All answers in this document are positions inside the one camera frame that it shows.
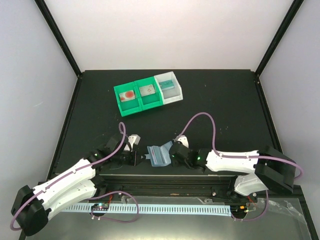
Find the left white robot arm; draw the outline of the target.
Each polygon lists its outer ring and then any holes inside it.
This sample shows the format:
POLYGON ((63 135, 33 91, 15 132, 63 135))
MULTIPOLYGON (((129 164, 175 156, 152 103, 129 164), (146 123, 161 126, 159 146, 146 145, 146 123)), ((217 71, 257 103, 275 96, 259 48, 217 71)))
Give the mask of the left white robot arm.
POLYGON ((108 186, 100 171, 111 162, 136 166, 142 160, 137 152, 140 139, 137 134, 115 134, 107 144, 91 151, 58 176, 33 188, 28 185, 20 188, 11 209, 11 222, 19 226, 11 229, 33 236, 58 213, 78 202, 123 195, 121 187, 108 186))

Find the blue card holder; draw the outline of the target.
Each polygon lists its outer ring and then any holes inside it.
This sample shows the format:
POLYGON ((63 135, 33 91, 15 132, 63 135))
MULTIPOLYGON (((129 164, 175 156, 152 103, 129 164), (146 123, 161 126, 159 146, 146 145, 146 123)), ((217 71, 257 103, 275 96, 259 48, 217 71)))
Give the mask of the blue card holder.
POLYGON ((147 146, 148 154, 145 155, 150 160, 152 167, 166 167, 172 163, 169 150, 173 146, 173 142, 169 141, 162 146, 147 146))

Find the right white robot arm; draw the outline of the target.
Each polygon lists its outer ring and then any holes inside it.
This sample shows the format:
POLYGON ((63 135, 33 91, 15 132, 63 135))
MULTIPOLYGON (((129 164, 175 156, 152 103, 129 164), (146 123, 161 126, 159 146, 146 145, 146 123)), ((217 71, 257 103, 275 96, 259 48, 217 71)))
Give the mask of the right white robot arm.
POLYGON ((270 146, 248 152, 223 152, 192 150, 177 141, 170 147, 169 157, 173 165, 189 169, 238 174, 227 189, 228 198, 234 202, 261 191, 292 194, 298 167, 295 161, 270 146))

